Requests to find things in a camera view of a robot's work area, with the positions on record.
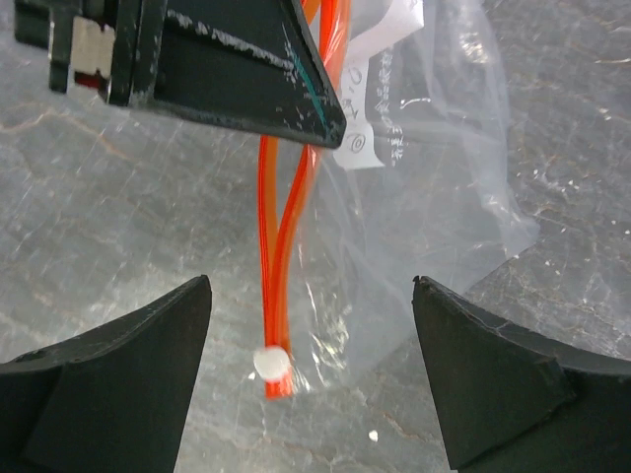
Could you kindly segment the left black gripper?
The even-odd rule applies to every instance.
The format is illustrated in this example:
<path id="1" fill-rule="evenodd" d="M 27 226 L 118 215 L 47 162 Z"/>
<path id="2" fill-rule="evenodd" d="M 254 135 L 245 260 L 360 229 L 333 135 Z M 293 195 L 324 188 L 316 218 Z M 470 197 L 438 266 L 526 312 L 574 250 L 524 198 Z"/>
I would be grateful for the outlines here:
<path id="1" fill-rule="evenodd" d="M 298 1 L 21 0 L 14 36 L 56 93 L 329 149 L 346 129 Z"/>

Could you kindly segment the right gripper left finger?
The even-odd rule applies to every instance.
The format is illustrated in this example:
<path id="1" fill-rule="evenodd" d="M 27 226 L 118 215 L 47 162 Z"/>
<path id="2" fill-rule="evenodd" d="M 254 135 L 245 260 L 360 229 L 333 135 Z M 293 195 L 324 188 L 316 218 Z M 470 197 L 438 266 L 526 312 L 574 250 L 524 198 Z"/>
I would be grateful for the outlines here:
<path id="1" fill-rule="evenodd" d="M 197 276 L 2 364 L 2 471 L 174 471 L 211 308 Z"/>

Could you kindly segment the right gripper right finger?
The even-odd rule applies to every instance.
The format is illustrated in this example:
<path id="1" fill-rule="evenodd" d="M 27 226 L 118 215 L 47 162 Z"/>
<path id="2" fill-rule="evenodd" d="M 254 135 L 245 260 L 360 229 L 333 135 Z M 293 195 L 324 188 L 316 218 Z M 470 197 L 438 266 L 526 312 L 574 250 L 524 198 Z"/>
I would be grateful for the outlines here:
<path id="1" fill-rule="evenodd" d="M 416 277 L 413 313 L 451 469 L 627 472 L 630 364 Z"/>

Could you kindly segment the clear zip bag orange zipper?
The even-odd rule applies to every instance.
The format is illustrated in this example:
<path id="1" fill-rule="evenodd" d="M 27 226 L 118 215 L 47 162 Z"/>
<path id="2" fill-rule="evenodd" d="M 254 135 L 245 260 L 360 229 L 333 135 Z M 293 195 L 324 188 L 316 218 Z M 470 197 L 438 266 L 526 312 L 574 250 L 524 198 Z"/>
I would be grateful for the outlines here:
<path id="1" fill-rule="evenodd" d="M 506 80 L 478 1 L 357 1 L 335 151 L 136 116 L 117 194 L 94 210 L 112 270 L 89 304 L 110 320 L 221 263 L 244 292 L 271 397 L 353 383 L 409 335 L 408 279 L 470 288 L 528 248 L 507 180 Z M 156 123 L 157 130 L 150 125 Z"/>

